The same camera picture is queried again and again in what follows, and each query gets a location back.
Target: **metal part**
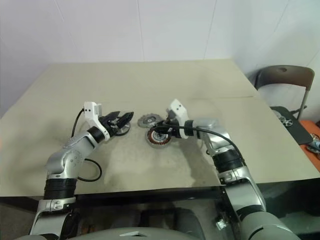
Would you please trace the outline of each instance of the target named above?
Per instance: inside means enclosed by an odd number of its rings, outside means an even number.
[[[303,95],[303,99],[302,99],[302,103],[301,103],[301,106],[300,106],[300,110],[299,110],[299,113],[298,113],[298,117],[296,118],[297,120],[300,120],[302,112],[305,109],[305,105],[306,105],[306,101],[307,101],[308,95],[309,95],[309,90],[305,90],[304,95]]]
[[[47,240],[47,239],[41,235],[25,235],[25,236],[18,237],[15,240]]]
[[[101,104],[97,104],[93,101],[86,101],[84,103],[84,118],[90,127],[98,128],[104,135],[104,140],[108,141],[110,139],[110,134],[104,126],[99,121],[99,117],[102,115]]]
[[[246,166],[242,166],[236,169],[218,173],[218,178],[220,179],[220,181],[224,182],[225,184],[238,182],[239,180],[242,180],[242,179],[248,180],[250,187],[254,190],[254,194],[256,195],[256,198],[259,199],[258,204],[262,206],[262,209],[264,211],[267,210],[265,199],[262,196],[257,184],[255,183],[254,179],[250,174],[249,169]]]
[[[60,237],[68,214],[69,213],[42,215],[41,218],[35,219],[36,222],[32,226],[30,235],[54,234]]]
[[[168,118],[171,120],[177,120],[179,126],[184,126],[185,122],[189,120],[187,109],[177,99],[172,101],[166,111],[168,113]],[[185,134],[185,130],[180,129],[179,133],[182,139],[188,138],[188,136]]]
[[[168,146],[171,137],[168,134],[157,133],[153,128],[150,128],[145,133],[145,139],[151,147],[162,149]]]
[[[223,218],[220,218],[218,221],[215,222],[215,225],[218,228],[218,230],[221,231],[227,226],[227,223]]]
[[[226,129],[219,124],[219,120],[217,118],[198,118],[193,121],[192,126],[194,128],[201,128],[216,132],[230,139]],[[199,138],[204,141],[204,144],[211,157],[234,148],[228,141],[217,135],[199,132]]]
[[[319,138],[319,136],[318,136],[317,134],[315,134],[315,133],[310,133],[310,135],[311,135],[311,137],[312,137],[313,140],[316,140],[316,141],[319,141],[319,140],[320,140],[320,138]]]
[[[79,240],[199,240],[189,232],[183,233],[176,230],[157,227],[119,227],[100,230],[90,234],[77,236]]]
[[[71,138],[60,151],[53,153],[45,167],[47,179],[76,179],[85,158],[98,143],[88,132],[81,132]]]
[[[120,128],[120,129],[116,132],[115,136],[123,136],[123,135],[126,135],[126,134],[129,132],[130,128],[131,128],[131,124],[130,124],[130,122],[129,122],[129,123],[127,123],[126,125],[124,125],[123,128]]]
[[[286,128],[291,127],[294,124],[292,119],[285,118],[285,117],[281,117],[280,121]]]
[[[308,149],[310,152],[314,153],[314,154],[320,154],[320,151],[318,149],[315,149],[312,146],[306,146],[306,149]]]
[[[276,216],[264,211],[249,214],[240,227],[243,240],[300,240]]]
[[[141,128],[149,129],[156,125],[158,122],[163,121],[164,119],[154,113],[143,115],[138,119],[138,126]]]
[[[227,185],[225,192],[235,212],[251,205],[262,206],[259,196],[249,182]]]
[[[37,213],[60,211],[64,208],[68,208],[68,204],[71,205],[75,202],[76,197],[62,199],[41,199],[39,200]]]

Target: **brown chair backrest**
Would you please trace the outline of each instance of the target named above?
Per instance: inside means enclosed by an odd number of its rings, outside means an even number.
[[[292,84],[305,87],[305,90],[309,91],[314,76],[315,72],[304,66],[268,66],[258,72],[254,87],[258,90],[268,84]]]

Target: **wire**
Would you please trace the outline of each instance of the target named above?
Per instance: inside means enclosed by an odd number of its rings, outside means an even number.
[[[76,126],[77,126],[78,120],[79,120],[79,118],[80,118],[80,115],[81,115],[84,111],[85,111],[85,109],[82,108],[82,109],[80,110],[80,112],[78,113],[78,115],[76,116],[75,121],[74,121],[74,124],[73,124],[73,127],[72,127],[71,137],[73,137],[73,136],[75,135],[75,131],[76,131]],[[89,159],[89,158],[85,158],[84,160],[95,164],[95,165],[99,168],[99,176],[96,177],[96,178],[94,178],[94,179],[86,179],[86,178],[82,178],[82,177],[79,176],[78,179],[79,179],[80,181],[88,182],[88,183],[92,183],[92,182],[95,182],[95,181],[99,180],[99,179],[101,178],[101,176],[102,176],[102,168],[101,168],[100,164],[97,163],[96,161],[92,160],[92,159]]]
[[[95,182],[95,181],[99,180],[101,178],[101,176],[102,176],[102,168],[101,168],[100,164],[97,163],[95,160],[92,160],[92,159],[89,159],[89,158],[86,158],[85,161],[94,163],[99,168],[99,176],[97,176],[94,179],[86,179],[86,178],[82,178],[82,177],[78,177],[78,179],[80,181],[84,181],[84,182],[88,182],[88,183],[92,183],[92,182]]]
[[[218,136],[218,137],[226,140],[228,143],[230,143],[230,145],[232,145],[232,146],[234,147],[234,149],[236,150],[236,152],[238,153],[239,157],[240,157],[241,159],[244,159],[244,158],[242,157],[242,154],[241,154],[239,148],[237,147],[237,145],[236,145],[233,141],[231,141],[229,138],[223,136],[223,135],[220,134],[220,133],[217,133],[217,132],[215,132],[215,131],[210,131],[210,130],[207,130],[207,129],[203,129],[203,128],[199,128],[199,127],[176,126],[176,125],[170,125],[170,124],[166,124],[166,123],[164,123],[162,126],[156,126],[156,127],[154,127],[154,128],[155,128],[155,129],[156,129],[156,128],[163,128],[163,126],[168,127],[168,128],[173,128],[173,129],[189,129],[189,130],[193,130],[193,131],[198,131],[198,132],[203,132],[203,133],[207,133],[207,134],[216,135],[216,136]]]
[[[80,115],[85,111],[84,108],[81,109],[81,111],[78,113],[78,115],[75,118],[74,124],[73,124],[73,128],[72,128],[72,133],[71,133],[71,137],[73,137],[75,135],[75,130],[76,130],[76,126],[78,123],[78,120],[80,118]]]

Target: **floor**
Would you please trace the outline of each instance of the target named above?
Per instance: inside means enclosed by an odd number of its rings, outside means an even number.
[[[290,188],[291,185],[288,183],[260,186],[264,197],[268,199],[282,196],[284,192],[290,192],[288,191]],[[152,204],[108,206],[93,209],[86,208],[81,213],[85,217],[85,220],[82,221],[81,224],[85,225],[89,223],[90,225],[94,225],[94,230],[98,231],[108,229],[110,227],[117,227],[117,221],[115,221],[117,217],[132,211],[139,212],[147,209],[171,208],[192,210],[201,224],[205,239],[233,240],[232,235],[230,235],[230,227],[222,231],[217,229],[215,223],[217,212],[214,201],[211,199],[192,199]],[[0,205],[1,240],[14,240],[23,235],[27,235],[34,220],[34,216],[34,213]],[[320,216],[312,216],[308,213],[297,211],[284,214],[280,219],[296,234],[316,231],[320,232]]]

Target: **beige table surface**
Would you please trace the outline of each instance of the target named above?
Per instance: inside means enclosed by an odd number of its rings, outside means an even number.
[[[165,117],[174,98],[191,119],[219,118],[257,183],[320,177],[232,60],[54,64],[1,119],[0,196],[43,194],[47,159],[70,137],[84,101],[102,103],[104,114],[134,111],[134,118],[127,135],[90,156],[102,178],[78,181],[77,194],[219,185],[200,140],[176,139],[165,149],[145,142],[138,118]],[[87,129],[81,117],[77,130]],[[80,175],[95,171],[85,163]]]

